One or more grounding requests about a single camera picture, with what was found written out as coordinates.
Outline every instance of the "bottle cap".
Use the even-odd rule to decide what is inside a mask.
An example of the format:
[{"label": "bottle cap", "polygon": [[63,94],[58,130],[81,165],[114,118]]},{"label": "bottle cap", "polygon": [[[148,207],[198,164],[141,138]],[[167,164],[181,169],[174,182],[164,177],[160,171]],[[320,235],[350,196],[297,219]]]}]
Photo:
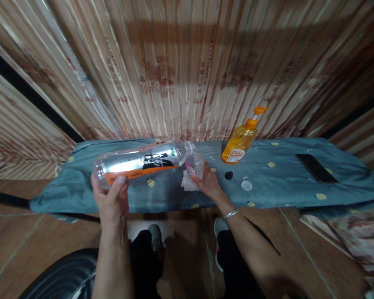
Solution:
[{"label": "bottle cap", "polygon": [[269,107],[261,107],[261,106],[258,106],[258,107],[256,107],[256,108],[253,110],[253,112],[254,112],[255,114],[264,114],[265,111],[268,110],[268,109],[269,109]]},{"label": "bottle cap", "polygon": [[224,177],[227,179],[227,180],[231,180],[233,178],[233,172],[226,172],[224,174]]},{"label": "bottle cap", "polygon": [[254,128],[256,128],[256,125],[258,124],[258,121],[257,121],[256,118],[258,117],[259,114],[264,114],[265,111],[268,110],[268,109],[269,109],[269,107],[260,107],[260,106],[256,107],[254,109],[255,115],[253,116],[253,118],[250,118],[250,119],[248,119],[246,121],[245,127],[247,129],[254,129]]},{"label": "bottle cap", "polygon": [[252,184],[248,181],[242,181],[241,182],[241,187],[242,187],[242,189],[247,190],[247,191],[252,190]]}]

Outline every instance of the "white tissue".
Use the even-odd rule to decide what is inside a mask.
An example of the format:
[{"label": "white tissue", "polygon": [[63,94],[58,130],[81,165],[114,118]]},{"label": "white tissue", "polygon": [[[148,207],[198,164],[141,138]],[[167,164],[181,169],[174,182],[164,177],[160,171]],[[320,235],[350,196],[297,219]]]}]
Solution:
[{"label": "white tissue", "polygon": [[182,180],[182,187],[184,188],[184,191],[201,191],[200,188],[198,188],[197,184],[195,184],[190,177],[188,176],[188,171],[183,171],[183,180]]}]

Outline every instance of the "yellow liquid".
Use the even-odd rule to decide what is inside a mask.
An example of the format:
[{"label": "yellow liquid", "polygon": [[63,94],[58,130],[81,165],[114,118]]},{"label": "yellow liquid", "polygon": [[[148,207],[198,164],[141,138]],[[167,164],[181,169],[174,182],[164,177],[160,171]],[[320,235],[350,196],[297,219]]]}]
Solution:
[{"label": "yellow liquid", "polygon": [[255,136],[256,136],[256,133],[258,131],[254,128],[254,129],[248,129],[245,127],[245,125],[242,125],[242,126],[239,126],[239,127],[236,127],[229,139],[229,142],[227,143],[227,146],[226,148],[224,149],[222,155],[221,155],[221,160],[226,163],[226,164],[230,164],[230,165],[234,165],[234,164],[237,164],[240,162],[240,160],[238,161],[227,161],[227,159],[229,158],[230,154],[231,154],[231,151],[233,149],[236,149],[236,150],[243,150],[244,152],[246,152],[250,146],[252,145],[252,142],[253,140],[255,139]]}]

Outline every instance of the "hand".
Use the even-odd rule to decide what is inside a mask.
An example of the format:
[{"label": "hand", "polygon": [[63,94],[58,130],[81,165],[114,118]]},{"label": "hand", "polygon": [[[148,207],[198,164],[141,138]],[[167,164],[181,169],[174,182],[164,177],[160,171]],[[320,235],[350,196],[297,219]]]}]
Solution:
[{"label": "hand", "polygon": [[196,176],[190,176],[190,179],[197,184],[201,191],[213,201],[225,196],[226,194],[219,186],[215,173],[209,169],[208,162],[205,161],[204,174],[202,179]]},{"label": "hand", "polygon": [[109,191],[103,190],[94,174],[91,176],[93,196],[100,213],[101,225],[116,226],[126,223],[129,214],[128,188],[126,177],[118,177]]}]

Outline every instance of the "orange pump bottle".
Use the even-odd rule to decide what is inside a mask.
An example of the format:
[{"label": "orange pump bottle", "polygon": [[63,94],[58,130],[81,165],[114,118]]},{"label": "orange pump bottle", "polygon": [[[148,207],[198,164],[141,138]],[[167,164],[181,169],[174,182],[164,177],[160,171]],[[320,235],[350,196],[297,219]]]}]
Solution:
[{"label": "orange pump bottle", "polygon": [[268,109],[269,107],[256,107],[253,118],[248,119],[244,125],[234,129],[229,142],[221,155],[221,160],[224,163],[233,165],[240,162],[246,151],[252,145],[258,132],[256,130],[258,115],[265,113]]}]

